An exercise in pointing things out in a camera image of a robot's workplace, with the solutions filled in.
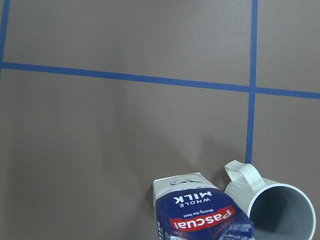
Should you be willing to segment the blue white milk carton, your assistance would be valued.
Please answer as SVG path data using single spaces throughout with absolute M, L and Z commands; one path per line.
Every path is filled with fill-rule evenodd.
M 248 216 L 199 172 L 156 179 L 152 186 L 158 239 L 254 239 Z

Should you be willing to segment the white mug grey inside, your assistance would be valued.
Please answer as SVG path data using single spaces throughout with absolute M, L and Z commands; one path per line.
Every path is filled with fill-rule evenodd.
M 225 188 L 254 226 L 256 240 L 311 240 L 316 213 L 300 189 L 261 177 L 250 163 L 225 165 L 230 183 Z

